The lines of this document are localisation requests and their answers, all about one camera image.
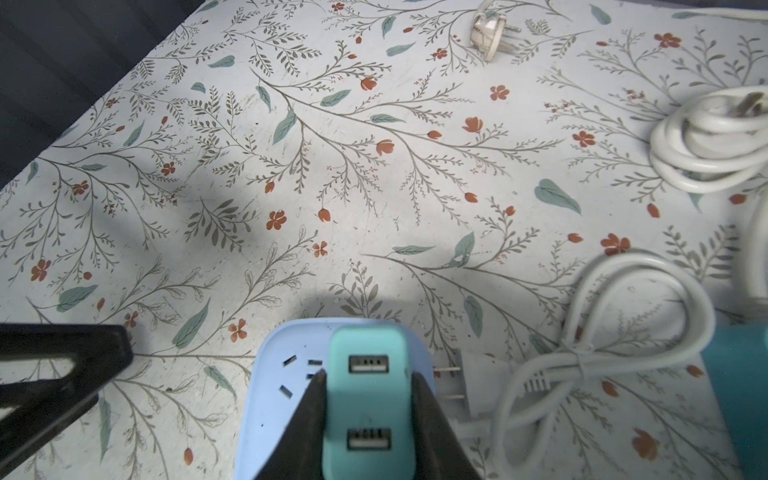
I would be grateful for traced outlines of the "teal charger plug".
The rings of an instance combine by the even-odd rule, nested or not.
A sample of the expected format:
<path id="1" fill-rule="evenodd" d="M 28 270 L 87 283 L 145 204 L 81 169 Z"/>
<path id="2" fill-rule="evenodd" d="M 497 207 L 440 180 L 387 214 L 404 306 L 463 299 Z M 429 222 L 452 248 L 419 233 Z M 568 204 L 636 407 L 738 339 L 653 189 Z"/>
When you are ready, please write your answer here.
<path id="1" fill-rule="evenodd" d="M 326 371 L 325 479 L 412 479 L 416 473 L 408 339 L 394 325 L 331 337 Z"/>

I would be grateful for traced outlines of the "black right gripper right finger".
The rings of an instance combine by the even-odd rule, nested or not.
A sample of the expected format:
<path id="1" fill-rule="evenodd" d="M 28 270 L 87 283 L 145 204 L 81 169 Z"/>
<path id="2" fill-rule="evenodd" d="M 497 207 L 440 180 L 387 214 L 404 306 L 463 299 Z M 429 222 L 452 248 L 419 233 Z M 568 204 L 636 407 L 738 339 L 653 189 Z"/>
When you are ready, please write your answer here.
<path id="1" fill-rule="evenodd" d="M 411 414 L 416 455 L 415 479 L 479 479 L 428 382 L 411 377 Z"/>

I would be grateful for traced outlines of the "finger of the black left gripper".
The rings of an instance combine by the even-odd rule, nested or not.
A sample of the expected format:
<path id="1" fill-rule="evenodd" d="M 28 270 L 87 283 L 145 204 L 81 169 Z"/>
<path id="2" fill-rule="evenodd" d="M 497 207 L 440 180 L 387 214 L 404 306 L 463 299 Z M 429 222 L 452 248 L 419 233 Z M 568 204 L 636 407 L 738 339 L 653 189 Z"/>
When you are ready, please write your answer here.
<path id="1" fill-rule="evenodd" d="M 1 385 L 1 472 L 9 474 L 80 418 L 99 391 L 133 361 L 128 332 L 121 325 L 1 326 L 1 360 L 64 358 L 72 370 L 58 379 Z"/>

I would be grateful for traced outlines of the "light blue round socket hub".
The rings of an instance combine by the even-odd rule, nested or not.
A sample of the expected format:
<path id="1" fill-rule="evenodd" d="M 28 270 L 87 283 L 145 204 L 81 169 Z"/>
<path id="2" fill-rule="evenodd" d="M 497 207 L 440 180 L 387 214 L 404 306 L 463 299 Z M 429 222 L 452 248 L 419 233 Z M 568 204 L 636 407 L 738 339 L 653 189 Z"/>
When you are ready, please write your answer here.
<path id="1" fill-rule="evenodd" d="M 329 356 L 332 335 L 353 325 L 394 325 L 408 339 L 411 377 L 435 386 L 433 362 L 424 343 L 409 328 L 390 321 L 319 318 L 290 321 L 274 330 L 256 356 L 235 463 L 235 478 L 253 479 L 277 446 L 312 377 Z"/>

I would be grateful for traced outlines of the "teal tower power strip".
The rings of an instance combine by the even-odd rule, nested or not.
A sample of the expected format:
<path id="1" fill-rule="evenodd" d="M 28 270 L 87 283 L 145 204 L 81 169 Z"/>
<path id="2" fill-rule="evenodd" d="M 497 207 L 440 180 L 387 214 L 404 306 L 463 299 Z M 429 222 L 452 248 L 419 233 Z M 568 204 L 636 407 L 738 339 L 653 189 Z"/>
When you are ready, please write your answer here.
<path id="1" fill-rule="evenodd" d="M 746 479 L 767 477 L 767 326 L 718 326 L 702 352 Z"/>

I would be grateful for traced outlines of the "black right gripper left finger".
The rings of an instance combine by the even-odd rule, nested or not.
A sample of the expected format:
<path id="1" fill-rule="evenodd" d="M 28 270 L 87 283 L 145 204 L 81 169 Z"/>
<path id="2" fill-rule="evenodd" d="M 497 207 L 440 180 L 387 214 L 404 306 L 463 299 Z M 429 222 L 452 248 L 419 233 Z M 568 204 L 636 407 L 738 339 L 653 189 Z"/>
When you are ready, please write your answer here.
<path id="1" fill-rule="evenodd" d="M 256 475 L 263 479 L 322 479 L 327 374 L 311 379 L 277 446 Z"/>

